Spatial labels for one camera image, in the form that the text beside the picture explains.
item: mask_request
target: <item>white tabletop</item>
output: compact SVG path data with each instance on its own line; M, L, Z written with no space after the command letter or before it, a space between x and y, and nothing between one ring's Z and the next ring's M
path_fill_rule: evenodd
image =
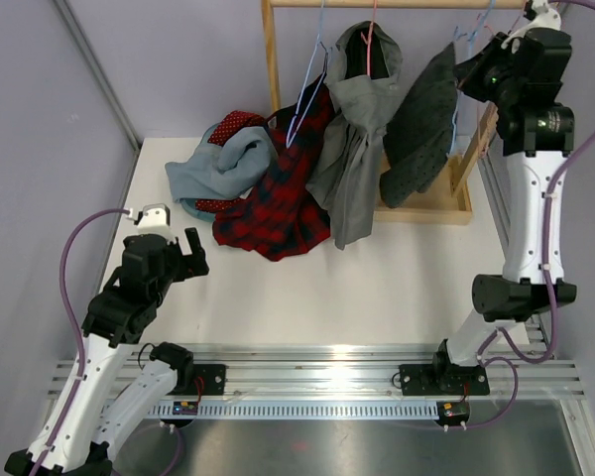
M196 227L209 276L172 285L143 341L236 345L438 343L472 308L479 273L499 274L503 252L478 171L469 179L468 226L375 223L373 234L341 252L332 241L272 263L255 252L218 246L211 225L172 202L167 162L185 162L199 138L146 139L126 207L165 203L183 252ZM106 270L121 262L121 220ZM528 343L523 326L514 330Z

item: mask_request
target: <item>red polka dot fabric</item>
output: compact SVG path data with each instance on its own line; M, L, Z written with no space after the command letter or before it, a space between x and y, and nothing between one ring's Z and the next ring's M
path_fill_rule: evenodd
M207 211L209 213L218 213L225 211L238 203L245 201L242 198L233 200L197 200L194 208L199 211Z
M209 136L207 142L222 147L240 129L262 126L264 124L265 118L258 114L254 114L253 112L233 111L227 114L222 122L218 124L214 132Z

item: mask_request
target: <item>clothes rack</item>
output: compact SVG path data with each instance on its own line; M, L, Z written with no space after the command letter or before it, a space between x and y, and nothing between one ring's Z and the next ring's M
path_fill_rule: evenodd
M267 74L271 90L271 105L281 108L280 77L276 44L274 8L316 8L320 0L261 0L262 19L267 50ZM496 0L497 9L522 9L524 0ZM379 0L379 8L478 9L489 6L489 0ZM373 0L326 0L326 7L373 8ZM388 208L381 199L375 208L375 220L430 224L466 225L472 218L472 205L467 178L476 161L487 148L496 127L496 108L489 105L481 117L478 130L465 154L451 157L430 189L414 193L399 208ZM384 158L383 170L388 169Z

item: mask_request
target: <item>wooden base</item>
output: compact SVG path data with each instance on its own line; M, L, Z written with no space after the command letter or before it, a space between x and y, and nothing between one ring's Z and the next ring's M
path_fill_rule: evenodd
M388 208L380 197L375 209L375 220L445 225L468 224L472 219L472 204L467 184L452 196L452 177L458 164L458 158L451 159L427 192L413 193L399 208ZM389 167L388 160L384 157L382 172Z

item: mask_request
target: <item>gray hoodie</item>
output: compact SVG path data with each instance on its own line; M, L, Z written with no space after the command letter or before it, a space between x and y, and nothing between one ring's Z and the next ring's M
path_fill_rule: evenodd
M375 24L388 77L372 79L367 74L346 79L346 46L359 23L344 32L336 43L334 60L324 83L338 115L324 133L324 147L306 189L330 215L330 231L340 250L369 236L379 186L386 125L403 96L398 85L402 67L399 46Z

